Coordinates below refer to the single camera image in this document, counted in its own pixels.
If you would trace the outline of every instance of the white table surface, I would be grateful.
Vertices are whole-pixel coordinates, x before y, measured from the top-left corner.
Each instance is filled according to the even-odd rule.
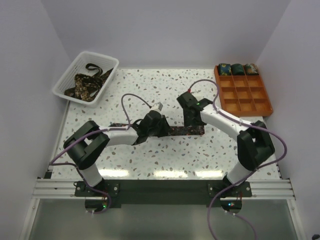
[[[63,126],[58,151],[63,143],[86,121],[100,126],[126,123],[120,99],[125,93],[144,98],[149,104],[162,102],[162,114],[171,126],[183,126],[183,111],[176,98],[199,79],[215,79],[213,69],[118,69],[109,88],[96,108],[71,102]],[[192,91],[213,98],[217,91],[209,82],[196,84]],[[149,108],[131,96],[125,107],[133,121],[143,118]],[[255,122],[262,117],[243,117]],[[72,162],[68,155],[57,163]],[[105,179],[222,179],[238,162],[237,143],[214,126],[205,126],[203,136],[150,137],[140,145],[117,145],[104,149],[96,164]],[[70,166],[55,166],[52,179],[80,179]],[[249,178],[254,180],[280,179],[275,164],[260,169]]]

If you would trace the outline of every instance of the white wall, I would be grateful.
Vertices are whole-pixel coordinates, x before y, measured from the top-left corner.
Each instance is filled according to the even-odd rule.
[[[70,64],[39,0],[0,1],[0,239],[19,237],[65,102],[51,88]]]
[[[320,234],[319,13],[318,0],[292,0],[257,61],[274,110],[267,125],[287,142],[280,170],[292,180],[308,239]]]
[[[255,62],[290,0],[41,0],[71,59],[91,50],[122,67]]]

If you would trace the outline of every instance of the white basket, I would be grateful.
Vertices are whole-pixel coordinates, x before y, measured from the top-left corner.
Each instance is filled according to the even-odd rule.
[[[76,85],[75,84],[76,74],[86,74],[90,76],[95,74],[95,72],[93,73],[92,71],[89,71],[86,69],[87,64],[98,65],[100,68],[102,68],[103,73],[105,73],[106,71],[112,68],[113,70],[93,101],[83,101],[80,99],[76,99],[74,97],[66,96],[64,94],[65,90],[73,88]],[[75,60],[71,63],[68,69],[64,72],[64,74],[56,83],[52,91],[55,95],[63,99],[67,99],[79,104],[86,105],[91,108],[95,108],[98,105],[103,93],[105,92],[107,87],[110,85],[111,81],[114,79],[118,65],[119,65],[119,60],[116,58],[95,53],[95,52],[83,51],[75,58]]]

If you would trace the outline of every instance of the gray floor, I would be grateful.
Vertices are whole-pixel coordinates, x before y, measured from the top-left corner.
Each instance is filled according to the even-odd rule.
[[[240,215],[259,240],[296,240],[285,200],[247,200]],[[225,214],[211,212],[220,240],[253,240],[250,227]],[[84,200],[41,200],[30,240],[205,240],[213,239],[207,208],[200,205],[123,205],[103,214],[85,213]]]

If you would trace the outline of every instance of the orange wooden tray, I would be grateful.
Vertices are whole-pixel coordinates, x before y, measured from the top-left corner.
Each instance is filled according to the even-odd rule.
[[[223,110],[238,117],[267,117],[273,113],[260,75],[220,76],[218,66],[215,66],[214,76],[220,87]]]

